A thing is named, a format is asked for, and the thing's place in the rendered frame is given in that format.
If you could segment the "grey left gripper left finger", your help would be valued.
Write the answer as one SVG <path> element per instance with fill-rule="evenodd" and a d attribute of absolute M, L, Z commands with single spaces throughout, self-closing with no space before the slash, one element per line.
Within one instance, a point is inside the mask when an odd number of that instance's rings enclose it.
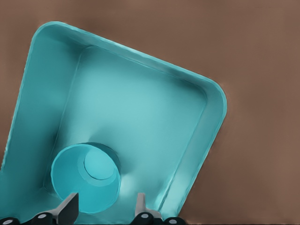
<path fill-rule="evenodd" d="M 73 225 L 79 215 L 79 193 L 71 193 L 56 208 L 40 212 L 21 223 L 15 217 L 0 219 L 0 225 Z"/>

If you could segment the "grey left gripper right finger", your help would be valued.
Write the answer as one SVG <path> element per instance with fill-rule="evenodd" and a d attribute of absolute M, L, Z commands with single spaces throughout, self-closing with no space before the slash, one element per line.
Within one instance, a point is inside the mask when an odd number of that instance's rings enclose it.
<path fill-rule="evenodd" d="M 169 217 L 163 220 L 159 211 L 146 207 L 145 200 L 145 193 L 138 193 L 132 225 L 187 225 L 186 221 L 180 217 Z"/>

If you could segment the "teal cup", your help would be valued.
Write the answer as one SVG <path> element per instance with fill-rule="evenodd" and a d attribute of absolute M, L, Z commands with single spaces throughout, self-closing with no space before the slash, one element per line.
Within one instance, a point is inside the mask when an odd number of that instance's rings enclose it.
<path fill-rule="evenodd" d="M 79 211 L 95 214 L 110 208 L 120 193 L 120 161 L 108 146 L 97 142 L 65 147 L 51 166 L 55 193 L 65 199 L 79 194 Z"/>

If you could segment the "teal plastic box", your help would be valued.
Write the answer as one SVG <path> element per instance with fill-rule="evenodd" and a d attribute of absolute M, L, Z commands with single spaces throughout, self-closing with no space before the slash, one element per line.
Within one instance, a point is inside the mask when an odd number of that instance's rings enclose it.
<path fill-rule="evenodd" d="M 120 161 L 120 193 L 77 224 L 128 224 L 138 193 L 163 219 L 176 217 L 227 111 L 213 80 L 63 22 L 32 37 L 3 162 L 0 219 L 26 222 L 60 199 L 58 153 L 100 143 Z"/>

